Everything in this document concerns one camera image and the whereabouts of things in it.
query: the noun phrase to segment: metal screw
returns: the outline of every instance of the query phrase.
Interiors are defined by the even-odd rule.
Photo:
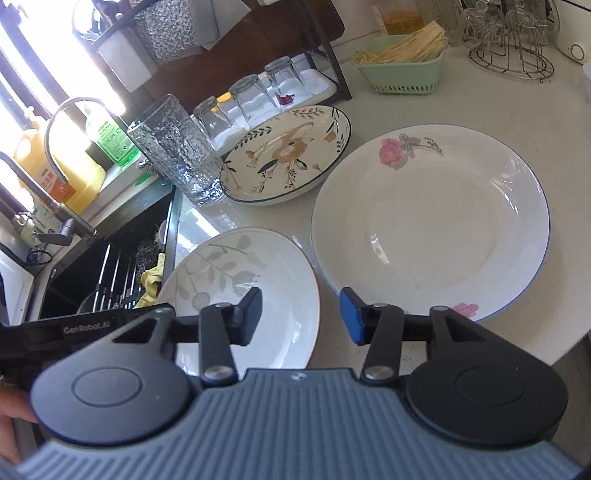
[[[227,365],[214,365],[212,367],[208,367],[203,376],[208,380],[212,381],[221,381],[227,380],[234,374],[234,369],[228,367]]]
[[[388,380],[394,376],[394,370],[386,365],[372,365],[365,370],[365,378],[368,380]]]

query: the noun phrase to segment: pink rose pattern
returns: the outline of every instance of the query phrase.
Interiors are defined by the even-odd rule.
[[[478,305],[476,303],[471,303],[470,305],[466,303],[458,303],[455,307],[452,307],[453,310],[458,312],[460,315],[464,315],[464,317],[472,318],[476,315],[478,311]]]
[[[401,143],[395,138],[384,138],[382,148],[379,149],[379,160],[382,165],[398,170],[406,165],[408,153],[402,149]]]
[[[379,161],[382,165],[398,170],[406,165],[409,158],[414,158],[414,148],[417,147],[434,150],[443,156],[435,140],[425,137],[425,141],[426,144],[422,144],[420,138],[409,137],[407,134],[401,134],[399,139],[384,138],[379,149]]]

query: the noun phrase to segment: green basket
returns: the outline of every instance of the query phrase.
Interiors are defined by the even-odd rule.
[[[372,40],[366,50],[379,53],[401,41],[407,35],[389,35]],[[441,61],[445,50],[436,59],[420,63],[390,63],[380,65],[354,65],[363,74],[376,92],[409,93],[426,95],[431,93],[439,82]]]

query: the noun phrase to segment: plate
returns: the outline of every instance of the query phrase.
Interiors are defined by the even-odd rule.
[[[250,345],[232,345],[239,375],[255,367],[305,368],[318,334],[318,284],[304,253],[279,233],[238,228],[199,245],[174,269],[157,303],[195,315],[212,303],[236,304],[251,287],[262,290],[262,316]],[[177,365],[198,375],[199,344],[179,344]]]
[[[222,189],[232,200],[253,205],[295,198],[324,181],[350,135],[349,119],[338,108],[284,112],[238,142],[220,172]]]
[[[517,298],[550,237],[538,180],[498,140],[418,125],[348,155],[323,185],[312,242],[332,288],[427,314],[448,305],[482,320]]]

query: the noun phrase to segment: bottle label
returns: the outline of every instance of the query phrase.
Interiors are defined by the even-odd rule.
[[[130,151],[137,150],[123,130],[109,121],[100,126],[95,142],[117,164],[124,160]]]
[[[32,177],[43,190],[58,202],[67,203],[76,193],[72,185],[63,183],[57,178],[56,172],[49,166],[49,163],[46,163],[41,171]]]

